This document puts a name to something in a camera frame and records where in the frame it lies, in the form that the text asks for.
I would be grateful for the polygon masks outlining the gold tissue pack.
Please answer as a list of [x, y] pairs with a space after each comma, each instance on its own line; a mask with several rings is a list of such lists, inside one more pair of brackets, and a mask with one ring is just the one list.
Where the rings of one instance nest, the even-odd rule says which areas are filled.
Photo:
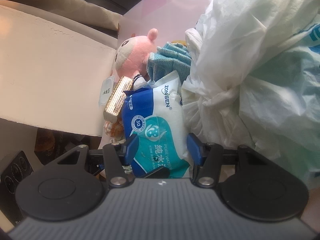
[[124, 100], [126, 98], [125, 91], [130, 91], [132, 88], [133, 80], [127, 76], [122, 76], [115, 89], [112, 91], [111, 96], [105, 106], [103, 115], [104, 120], [115, 123], [117, 121], [118, 115], [123, 106]]

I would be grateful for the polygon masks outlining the blue white wet wipes pack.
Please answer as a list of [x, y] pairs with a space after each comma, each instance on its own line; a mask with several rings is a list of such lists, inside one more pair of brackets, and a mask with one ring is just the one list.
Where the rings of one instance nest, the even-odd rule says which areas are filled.
[[125, 137], [139, 137], [139, 147], [131, 162], [136, 177], [160, 166], [170, 170], [170, 178], [191, 175], [193, 161], [186, 145], [188, 130], [180, 92], [180, 78], [173, 71], [151, 88], [127, 93], [121, 114]]

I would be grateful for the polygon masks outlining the pink plush toy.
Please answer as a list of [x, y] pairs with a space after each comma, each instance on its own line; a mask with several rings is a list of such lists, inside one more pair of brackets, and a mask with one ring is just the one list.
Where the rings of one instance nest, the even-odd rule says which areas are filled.
[[146, 66], [151, 53], [156, 52], [155, 40], [158, 30], [152, 28], [146, 36], [136, 36], [125, 40], [117, 49], [114, 68], [118, 77], [133, 79], [137, 75], [147, 75]]

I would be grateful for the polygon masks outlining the teal knitted towel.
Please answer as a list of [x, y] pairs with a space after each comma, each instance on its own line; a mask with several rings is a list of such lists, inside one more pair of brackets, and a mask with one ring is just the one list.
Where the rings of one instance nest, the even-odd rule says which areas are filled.
[[167, 42], [150, 53], [146, 70], [151, 81], [158, 81], [173, 71], [177, 71], [183, 83], [190, 74], [191, 56], [186, 46]]

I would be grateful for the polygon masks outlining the orange striped sock bundle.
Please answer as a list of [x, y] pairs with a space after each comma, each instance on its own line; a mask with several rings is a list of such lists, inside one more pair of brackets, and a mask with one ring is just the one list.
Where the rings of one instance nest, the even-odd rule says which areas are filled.
[[104, 124], [104, 131], [110, 139], [124, 139], [124, 126], [122, 121], [117, 120], [115, 123], [106, 121]]

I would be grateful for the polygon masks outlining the white FamilyMart plastic bag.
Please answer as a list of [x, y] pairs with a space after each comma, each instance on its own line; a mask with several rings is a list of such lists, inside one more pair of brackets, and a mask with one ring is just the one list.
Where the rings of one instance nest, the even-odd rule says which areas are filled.
[[319, 187], [319, 0], [212, 0], [185, 38], [189, 131]]

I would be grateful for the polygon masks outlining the beige cushion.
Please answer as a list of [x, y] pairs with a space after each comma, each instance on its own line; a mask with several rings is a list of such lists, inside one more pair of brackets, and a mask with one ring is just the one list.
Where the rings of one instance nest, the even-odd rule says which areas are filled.
[[118, 37], [121, 14], [85, 0], [9, 0], [39, 8]]

